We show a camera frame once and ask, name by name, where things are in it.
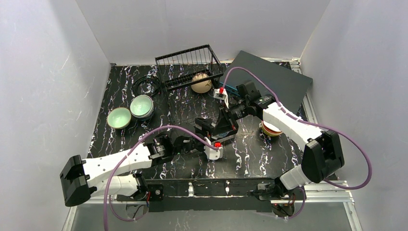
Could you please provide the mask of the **blue white patterned bowl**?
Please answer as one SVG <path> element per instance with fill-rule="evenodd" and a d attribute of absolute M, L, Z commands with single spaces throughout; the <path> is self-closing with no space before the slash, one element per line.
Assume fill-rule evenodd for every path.
<path fill-rule="evenodd" d="M 212 138 L 218 140 L 218 139 L 221 139 L 221 138 L 224 138 L 224 137 L 228 137 L 230 135 L 232 135 L 231 131 L 230 132 L 219 133 L 217 135 L 213 135 Z"/>

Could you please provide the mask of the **green lined ceramic bowl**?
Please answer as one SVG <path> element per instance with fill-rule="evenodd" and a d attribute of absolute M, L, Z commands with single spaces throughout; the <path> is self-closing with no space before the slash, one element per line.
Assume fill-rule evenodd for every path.
<path fill-rule="evenodd" d="M 129 109 L 135 118 L 147 119 L 154 112 L 154 102 L 148 95 L 139 95 L 132 100 Z"/>

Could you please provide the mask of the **orange bowl white inside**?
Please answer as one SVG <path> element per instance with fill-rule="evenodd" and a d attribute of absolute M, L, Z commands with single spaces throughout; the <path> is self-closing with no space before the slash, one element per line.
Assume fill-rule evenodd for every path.
<path fill-rule="evenodd" d="M 262 130 L 267 130 L 267 131 L 269 131 L 270 133 L 282 132 L 282 131 L 280 131 L 278 128 L 276 128 L 275 126 L 271 125 L 270 123 L 266 123 L 266 122 L 264 122 L 264 121 L 262 121 L 262 122 L 259 124 L 259 126 L 260 126 L 260 128 L 261 128 Z"/>

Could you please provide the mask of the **black wire dish rack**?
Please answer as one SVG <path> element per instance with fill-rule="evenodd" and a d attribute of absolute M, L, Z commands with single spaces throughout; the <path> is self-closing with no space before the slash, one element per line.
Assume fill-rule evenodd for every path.
<path fill-rule="evenodd" d="M 202 45 L 155 58 L 161 89 L 167 99 L 170 123 L 182 127 L 192 126 L 197 117 L 210 118 L 217 122 L 222 102 L 213 97 L 214 89 L 221 85 L 226 66 L 221 64 L 210 45 Z M 206 73 L 205 79 L 192 82 L 199 73 Z M 211 80 L 212 88 L 206 93 L 196 93 L 192 84 Z"/>

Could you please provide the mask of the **pale green ceramic bowl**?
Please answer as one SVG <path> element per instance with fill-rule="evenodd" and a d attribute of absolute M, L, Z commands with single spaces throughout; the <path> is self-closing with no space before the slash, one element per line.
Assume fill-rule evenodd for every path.
<path fill-rule="evenodd" d="M 127 108 L 118 107 L 109 113 L 106 122 L 113 129 L 123 129 L 129 125 L 131 119 L 132 114 Z"/>

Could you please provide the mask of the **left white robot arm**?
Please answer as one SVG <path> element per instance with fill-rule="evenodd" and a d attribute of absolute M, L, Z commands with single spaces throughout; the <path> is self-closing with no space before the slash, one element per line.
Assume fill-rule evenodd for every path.
<path fill-rule="evenodd" d="M 94 196 L 127 195 L 147 191 L 141 177 L 125 176 L 133 170 L 169 162 L 182 149 L 201 150 L 210 160 L 222 156 L 219 142 L 175 125 L 165 125 L 145 134 L 131 149 L 98 158 L 70 157 L 59 177 L 64 204 L 81 205 Z"/>

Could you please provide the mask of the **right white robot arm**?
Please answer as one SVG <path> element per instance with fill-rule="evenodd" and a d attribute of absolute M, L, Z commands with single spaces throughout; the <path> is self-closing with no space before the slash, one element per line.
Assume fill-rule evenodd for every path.
<path fill-rule="evenodd" d="M 215 89 L 213 96 L 223 101 L 230 121 L 247 115 L 256 116 L 263 123 L 271 124 L 294 141 L 302 150 L 303 158 L 300 165 L 284 172 L 275 178 L 273 183 L 250 192 L 258 198 L 280 197 L 303 185 L 320 183 L 335 171 L 344 166 L 344 156 L 339 134 L 332 130 L 323 131 L 308 125 L 278 103 L 275 96 L 262 96 L 253 82 L 240 84 L 238 93 L 241 102 L 229 106 L 227 91 L 221 87 Z"/>

